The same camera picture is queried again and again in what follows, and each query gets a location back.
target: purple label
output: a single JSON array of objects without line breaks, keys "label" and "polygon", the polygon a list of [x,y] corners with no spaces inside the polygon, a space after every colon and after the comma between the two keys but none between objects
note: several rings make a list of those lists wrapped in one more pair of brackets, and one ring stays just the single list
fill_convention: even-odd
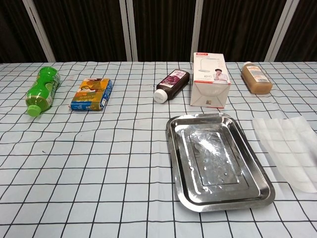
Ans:
[{"label": "purple label", "polygon": [[166,87],[173,87],[184,75],[186,72],[183,72],[181,70],[174,70],[173,73],[171,73],[168,77],[166,77],[160,85],[166,86]]}]

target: stainless steel tray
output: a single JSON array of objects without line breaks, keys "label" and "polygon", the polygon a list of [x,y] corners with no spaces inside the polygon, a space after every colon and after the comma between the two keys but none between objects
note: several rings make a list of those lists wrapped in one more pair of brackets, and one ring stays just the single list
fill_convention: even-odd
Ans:
[{"label": "stainless steel tray", "polygon": [[261,207],[274,200],[274,188],[233,118],[186,115],[166,127],[177,195],[187,208]]}]

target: snack package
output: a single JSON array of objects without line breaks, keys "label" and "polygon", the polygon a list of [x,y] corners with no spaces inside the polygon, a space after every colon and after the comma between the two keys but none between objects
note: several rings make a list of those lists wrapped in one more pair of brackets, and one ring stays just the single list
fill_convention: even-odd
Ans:
[{"label": "snack package", "polygon": [[77,90],[70,108],[72,110],[102,110],[112,91],[108,78],[85,78]]}]

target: bottle cap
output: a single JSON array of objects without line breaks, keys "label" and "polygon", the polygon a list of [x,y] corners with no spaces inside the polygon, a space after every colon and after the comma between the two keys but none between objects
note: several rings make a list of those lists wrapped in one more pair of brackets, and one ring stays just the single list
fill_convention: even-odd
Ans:
[{"label": "bottle cap", "polygon": [[247,61],[243,64],[243,67],[246,66],[247,64],[252,63],[251,61]]},{"label": "bottle cap", "polygon": [[154,92],[153,97],[157,103],[163,103],[167,100],[167,93],[163,89],[158,89]]},{"label": "bottle cap", "polygon": [[37,105],[30,105],[28,106],[27,113],[32,117],[37,117],[41,113],[41,108]]}]

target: black curtain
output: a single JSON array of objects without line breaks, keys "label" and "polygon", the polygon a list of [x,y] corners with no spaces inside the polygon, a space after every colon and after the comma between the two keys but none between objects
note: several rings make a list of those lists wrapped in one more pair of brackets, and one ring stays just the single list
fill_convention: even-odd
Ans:
[{"label": "black curtain", "polygon": [[286,0],[205,0],[198,51],[263,61]]},{"label": "black curtain", "polygon": [[56,61],[126,61],[119,0],[34,0]]},{"label": "black curtain", "polygon": [[133,0],[138,61],[189,61],[195,0]]},{"label": "black curtain", "polygon": [[0,0],[0,62],[47,62],[22,0]]},{"label": "black curtain", "polygon": [[316,0],[300,0],[275,61],[317,61]]}]

